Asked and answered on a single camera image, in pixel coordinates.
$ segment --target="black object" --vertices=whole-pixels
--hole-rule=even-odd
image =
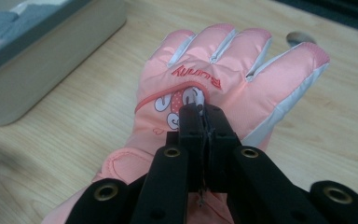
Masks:
[[[211,190],[227,193],[235,223],[358,224],[358,194],[332,181],[296,187],[263,151],[241,145],[219,107],[185,105],[179,127],[147,175],[93,183],[66,223],[186,223],[187,194]]]
[[[358,29],[358,0],[275,0]]]

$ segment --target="blue fabric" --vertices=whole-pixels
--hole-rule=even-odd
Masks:
[[[53,5],[29,5],[20,15],[0,11],[0,39],[10,39],[26,32],[58,9]]]

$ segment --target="wood grain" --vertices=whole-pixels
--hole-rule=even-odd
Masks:
[[[331,65],[277,125],[268,155],[301,188],[335,180],[358,192],[358,32],[272,1],[126,2],[128,20],[23,118],[0,127],[0,223],[40,223],[88,185],[131,134],[143,64],[164,36],[229,22],[272,32],[271,58],[292,31]]]

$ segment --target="pink glove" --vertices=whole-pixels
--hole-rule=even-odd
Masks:
[[[274,125],[295,105],[329,63],[318,46],[300,44],[267,63],[271,34],[262,29],[236,33],[216,24],[198,35],[175,31],[146,62],[137,92],[133,132],[93,181],[126,183],[147,173],[166,132],[177,129],[180,106],[204,102],[222,108],[243,145],[266,149]],[[43,223],[64,223],[84,190],[50,213]],[[188,198],[187,223],[233,223],[226,195],[206,192]]]

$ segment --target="glove finger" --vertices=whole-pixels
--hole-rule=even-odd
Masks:
[[[224,53],[217,57],[216,64],[241,72],[246,77],[264,62],[271,40],[271,34],[264,29],[239,32]]]
[[[235,34],[235,28],[231,24],[221,23],[205,28],[191,41],[179,63],[188,58],[213,63],[213,56],[224,51]]]
[[[169,61],[178,57],[194,36],[194,33],[189,30],[178,30],[168,34],[146,62],[141,81],[143,78],[158,76],[167,71]]]
[[[329,64],[328,55],[317,45],[302,43],[263,64],[248,78],[247,93],[262,108],[257,114],[268,114],[243,140],[243,144],[259,145],[274,125],[304,95]]]

